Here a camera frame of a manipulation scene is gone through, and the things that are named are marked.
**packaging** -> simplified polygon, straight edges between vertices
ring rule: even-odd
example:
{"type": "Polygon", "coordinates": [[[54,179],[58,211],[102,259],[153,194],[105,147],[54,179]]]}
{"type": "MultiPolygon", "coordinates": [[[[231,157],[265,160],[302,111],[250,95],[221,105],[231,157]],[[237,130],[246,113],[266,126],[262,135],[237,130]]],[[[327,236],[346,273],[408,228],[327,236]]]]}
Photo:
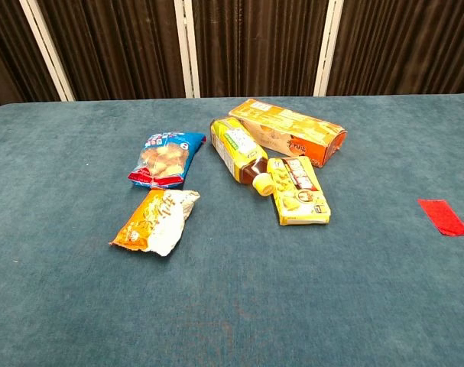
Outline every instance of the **packaging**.
{"type": "Polygon", "coordinates": [[[165,132],[145,142],[137,167],[128,175],[136,185],[175,187],[184,182],[193,156],[206,141],[199,132],[165,132]]]}
{"type": "Polygon", "coordinates": [[[268,103],[248,99],[229,112],[240,119],[260,145],[290,157],[305,155],[322,167],[340,149],[347,131],[323,121],[268,103]]]}
{"type": "Polygon", "coordinates": [[[259,194],[274,190],[267,173],[268,155],[235,117],[213,120],[209,126],[211,142],[232,176],[242,184],[251,184],[259,194]]]}
{"type": "Polygon", "coordinates": [[[151,190],[110,244],[167,256],[199,198],[196,191],[151,190]]]}
{"type": "Polygon", "coordinates": [[[329,205],[308,157],[269,158],[268,172],[282,226],[330,221],[329,205]]]}

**yellow snack box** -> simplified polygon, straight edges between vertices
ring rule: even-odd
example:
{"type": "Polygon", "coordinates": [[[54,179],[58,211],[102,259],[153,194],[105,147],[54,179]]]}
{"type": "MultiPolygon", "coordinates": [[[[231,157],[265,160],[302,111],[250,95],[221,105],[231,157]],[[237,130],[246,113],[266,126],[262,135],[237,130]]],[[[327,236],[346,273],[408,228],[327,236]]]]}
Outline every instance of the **yellow snack box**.
{"type": "Polygon", "coordinates": [[[330,208],[308,157],[269,158],[279,224],[326,224],[330,208]]]}
{"type": "Polygon", "coordinates": [[[255,99],[247,99],[229,115],[240,119],[263,147],[290,157],[306,155],[317,167],[340,149],[347,136],[342,126],[255,99]]]}

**orange box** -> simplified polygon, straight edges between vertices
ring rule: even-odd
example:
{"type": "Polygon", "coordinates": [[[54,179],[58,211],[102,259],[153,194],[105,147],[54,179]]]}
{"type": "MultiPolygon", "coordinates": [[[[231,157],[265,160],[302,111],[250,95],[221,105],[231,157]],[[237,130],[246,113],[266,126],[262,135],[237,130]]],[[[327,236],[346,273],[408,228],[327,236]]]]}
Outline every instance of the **orange box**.
{"type": "Polygon", "coordinates": [[[247,99],[229,115],[242,121],[260,145],[290,157],[305,155],[322,167],[344,142],[347,131],[332,122],[247,99]]]}

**red card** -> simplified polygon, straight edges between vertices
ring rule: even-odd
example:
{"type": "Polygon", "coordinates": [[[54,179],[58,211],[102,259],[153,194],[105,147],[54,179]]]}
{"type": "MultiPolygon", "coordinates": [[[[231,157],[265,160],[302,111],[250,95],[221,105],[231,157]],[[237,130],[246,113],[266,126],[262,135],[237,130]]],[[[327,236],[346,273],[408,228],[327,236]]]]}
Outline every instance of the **red card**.
{"type": "Polygon", "coordinates": [[[464,222],[445,200],[423,200],[418,203],[443,235],[464,235],[464,222]]]}

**plastic bottle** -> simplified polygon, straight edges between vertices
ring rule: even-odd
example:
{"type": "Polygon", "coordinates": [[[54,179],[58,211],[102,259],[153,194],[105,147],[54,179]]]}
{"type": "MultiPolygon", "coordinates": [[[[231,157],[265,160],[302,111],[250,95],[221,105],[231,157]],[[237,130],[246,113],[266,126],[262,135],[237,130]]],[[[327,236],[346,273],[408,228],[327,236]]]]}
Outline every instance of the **plastic bottle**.
{"type": "Polygon", "coordinates": [[[274,192],[268,173],[268,154],[235,117],[213,120],[209,127],[211,142],[233,177],[251,184],[262,196],[274,192]]]}

